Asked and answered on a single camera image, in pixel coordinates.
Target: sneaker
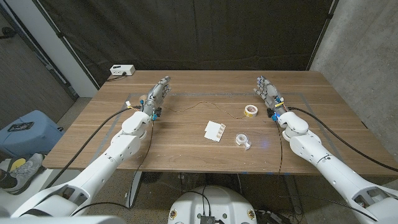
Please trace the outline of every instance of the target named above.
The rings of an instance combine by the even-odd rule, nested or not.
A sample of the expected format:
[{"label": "sneaker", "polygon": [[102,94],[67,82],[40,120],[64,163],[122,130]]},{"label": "sneaker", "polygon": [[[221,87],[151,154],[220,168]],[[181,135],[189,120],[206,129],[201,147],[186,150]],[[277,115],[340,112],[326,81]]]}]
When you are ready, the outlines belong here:
[{"label": "sneaker", "polygon": [[43,159],[43,155],[36,153],[22,166],[11,171],[10,176],[17,179],[17,185],[3,190],[14,195],[18,195],[25,191],[34,177],[44,170],[44,167],[42,166]]}]

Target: wooden table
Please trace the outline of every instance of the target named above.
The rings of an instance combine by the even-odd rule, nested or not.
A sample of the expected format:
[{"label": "wooden table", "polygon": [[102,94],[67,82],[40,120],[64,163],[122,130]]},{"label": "wooden table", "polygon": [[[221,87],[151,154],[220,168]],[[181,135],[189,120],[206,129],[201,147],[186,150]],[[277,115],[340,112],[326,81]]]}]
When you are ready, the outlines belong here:
[{"label": "wooden table", "polygon": [[[256,78],[268,78],[282,93],[287,106],[307,110],[320,118],[347,142],[365,154],[397,167],[392,156],[364,126],[345,101],[319,72],[261,72],[261,71],[136,71],[132,77],[105,83],[83,112],[77,117],[58,144],[44,160],[52,169],[63,167],[83,145],[92,132],[111,114],[125,107],[129,100],[139,104],[162,77],[170,76],[172,91],[164,100],[164,107],[180,111],[209,101],[233,116],[241,117],[246,105],[255,105],[259,112],[255,118],[234,119],[216,106],[201,103],[176,113],[163,108],[154,123],[152,145],[141,165],[142,171],[168,172],[222,172],[248,174],[275,174],[280,164],[280,137],[277,126],[267,117],[266,106],[254,94]],[[122,122],[134,110],[122,113],[109,121],[85,147],[70,166],[84,169],[110,144],[110,139],[121,129]],[[323,145],[362,175],[396,175],[352,151],[339,142],[313,118],[295,111],[306,120]],[[220,142],[204,138],[208,121],[223,123],[225,132]],[[139,152],[124,161],[119,169],[137,169],[149,146],[148,135]],[[237,146],[235,137],[246,133],[252,146],[245,151]],[[281,173],[319,175],[308,162],[290,150],[282,138],[283,164]]]}]

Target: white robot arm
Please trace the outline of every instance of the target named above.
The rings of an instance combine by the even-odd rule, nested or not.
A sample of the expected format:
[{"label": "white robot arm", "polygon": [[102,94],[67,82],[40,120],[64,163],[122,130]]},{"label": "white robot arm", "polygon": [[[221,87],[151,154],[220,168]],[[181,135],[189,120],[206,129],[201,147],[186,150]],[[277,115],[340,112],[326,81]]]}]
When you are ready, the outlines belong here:
[{"label": "white robot arm", "polygon": [[264,77],[258,78],[254,91],[261,96],[282,128],[283,137],[301,158],[314,165],[338,191],[346,203],[363,212],[354,212],[363,224],[395,223],[398,220],[398,191],[376,185],[355,173],[322,146],[320,138],[308,129],[308,124],[289,111],[276,88]]},{"label": "white robot arm", "polygon": [[[148,94],[142,111],[136,111],[125,120],[120,130],[111,140],[110,147],[76,178],[40,191],[20,206],[11,218],[46,216],[67,217],[90,204],[102,186],[124,160],[133,156],[146,136],[146,128],[156,119],[155,111],[162,105],[170,91],[170,77],[164,77]],[[82,215],[83,209],[76,215]]]}]

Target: tape roll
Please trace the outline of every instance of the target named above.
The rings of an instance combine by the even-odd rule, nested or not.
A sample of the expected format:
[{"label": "tape roll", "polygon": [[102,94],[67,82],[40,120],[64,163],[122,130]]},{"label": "tape roll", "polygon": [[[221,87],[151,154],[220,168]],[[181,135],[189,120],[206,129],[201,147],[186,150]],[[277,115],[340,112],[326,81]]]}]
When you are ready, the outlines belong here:
[{"label": "tape roll", "polygon": [[247,105],[247,106],[244,108],[244,115],[247,116],[247,117],[252,118],[252,117],[255,117],[255,116],[257,115],[257,112],[258,112],[258,111],[259,111],[259,110],[256,108],[256,106],[254,106],[254,105]]},{"label": "tape roll", "polygon": [[245,150],[248,150],[251,146],[251,141],[249,141],[249,138],[245,134],[237,134],[235,141],[236,144],[243,145]]}]

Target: black backdrop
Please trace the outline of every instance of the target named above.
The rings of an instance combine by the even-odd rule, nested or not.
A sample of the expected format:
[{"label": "black backdrop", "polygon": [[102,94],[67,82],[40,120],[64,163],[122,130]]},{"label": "black backdrop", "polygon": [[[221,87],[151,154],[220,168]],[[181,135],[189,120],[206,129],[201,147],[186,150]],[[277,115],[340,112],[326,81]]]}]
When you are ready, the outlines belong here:
[{"label": "black backdrop", "polygon": [[305,70],[332,0],[40,0],[101,86],[137,70]]}]

